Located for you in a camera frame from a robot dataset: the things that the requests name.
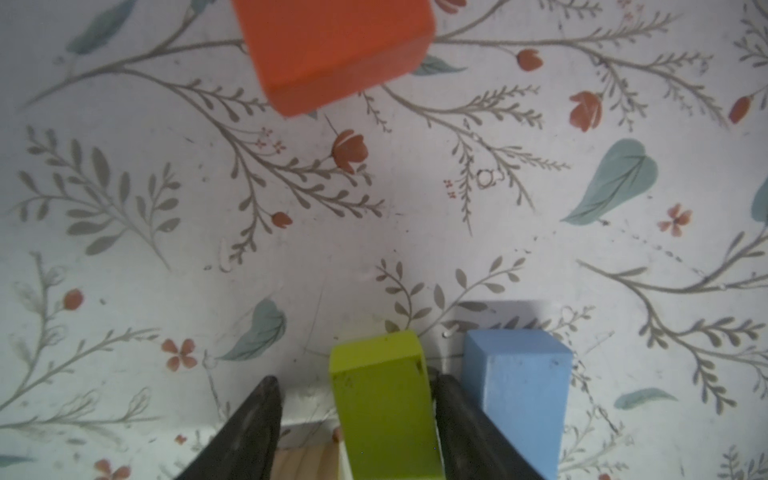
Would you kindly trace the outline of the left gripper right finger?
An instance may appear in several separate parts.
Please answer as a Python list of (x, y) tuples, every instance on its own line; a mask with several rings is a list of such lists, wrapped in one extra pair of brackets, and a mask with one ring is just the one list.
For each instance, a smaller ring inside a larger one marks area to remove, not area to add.
[(437, 375), (433, 397), (446, 478), (542, 479), (455, 377)]

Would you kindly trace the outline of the red-orange wood block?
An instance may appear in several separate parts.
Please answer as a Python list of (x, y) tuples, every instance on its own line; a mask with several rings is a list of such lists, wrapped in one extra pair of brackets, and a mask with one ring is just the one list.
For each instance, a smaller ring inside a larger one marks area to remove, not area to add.
[(427, 1), (251, 0), (233, 7), (260, 86), (285, 117), (416, 70), (436, 31)]

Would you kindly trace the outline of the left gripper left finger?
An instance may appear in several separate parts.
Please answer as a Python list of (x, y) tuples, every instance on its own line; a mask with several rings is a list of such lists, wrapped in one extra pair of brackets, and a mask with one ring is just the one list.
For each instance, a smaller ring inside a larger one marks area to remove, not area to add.
[(278, 379), (264, 377), (178, 480), (267, 480), (281, 432)]

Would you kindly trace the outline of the green wood block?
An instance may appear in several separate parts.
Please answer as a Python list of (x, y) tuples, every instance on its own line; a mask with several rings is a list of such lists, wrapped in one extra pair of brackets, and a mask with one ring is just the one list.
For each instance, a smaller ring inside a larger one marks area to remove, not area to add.
[(335, 346), (329, 377), (355, 479), (444, 477), (427, 364), (414, 332)]

